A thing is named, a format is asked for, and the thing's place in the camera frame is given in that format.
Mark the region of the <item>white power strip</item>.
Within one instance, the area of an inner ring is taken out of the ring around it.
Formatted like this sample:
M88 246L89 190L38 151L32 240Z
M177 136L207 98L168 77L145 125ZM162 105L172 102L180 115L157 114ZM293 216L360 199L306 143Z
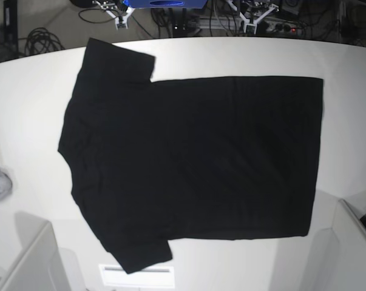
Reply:
M268 21L268 33L296 33L297 25L291 22Z

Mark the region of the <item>white side partition left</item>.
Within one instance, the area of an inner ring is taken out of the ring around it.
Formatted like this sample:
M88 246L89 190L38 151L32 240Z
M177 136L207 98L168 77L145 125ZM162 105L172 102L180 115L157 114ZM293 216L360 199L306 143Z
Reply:
M8 271L0 290L70 290L51 222L42 222Z

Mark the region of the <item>white table slot plate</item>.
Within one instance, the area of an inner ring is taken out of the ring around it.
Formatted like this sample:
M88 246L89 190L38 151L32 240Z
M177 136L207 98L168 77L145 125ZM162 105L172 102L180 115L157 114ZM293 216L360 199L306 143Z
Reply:
M102 282L109 287L132 287L153 289L174 289L173 267L148 267L127 274L119 265L99 265Z

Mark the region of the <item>blue box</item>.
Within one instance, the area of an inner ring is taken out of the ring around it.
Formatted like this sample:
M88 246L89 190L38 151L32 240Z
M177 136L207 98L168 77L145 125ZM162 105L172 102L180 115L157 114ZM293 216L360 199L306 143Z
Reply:
M128 0L132 8L203 8L207 0Z

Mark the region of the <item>white side partition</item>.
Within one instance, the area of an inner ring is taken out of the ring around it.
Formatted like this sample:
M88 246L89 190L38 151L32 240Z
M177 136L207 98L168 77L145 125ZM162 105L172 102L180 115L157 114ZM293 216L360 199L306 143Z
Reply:
M336 207L332 224L339 241L339 259L332 290L366 290L366 230L345 200Z
M51 222L42 222L8 271L0 290L70 290Z

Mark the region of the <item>black T-shirt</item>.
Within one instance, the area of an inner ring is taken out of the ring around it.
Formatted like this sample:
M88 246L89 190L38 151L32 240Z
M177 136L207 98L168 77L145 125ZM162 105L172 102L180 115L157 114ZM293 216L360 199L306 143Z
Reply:
M72 197L126 273L173 239L306 236L324 82L224 76L152 82L155 58L90 39L58 151Z

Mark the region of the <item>white side partition right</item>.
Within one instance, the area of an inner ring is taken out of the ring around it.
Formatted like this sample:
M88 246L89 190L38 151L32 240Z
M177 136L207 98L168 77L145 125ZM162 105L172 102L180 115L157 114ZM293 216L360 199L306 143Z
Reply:
M332 224L339 241L339 259L332 290L366 290L366 230L345 200L336 207Z

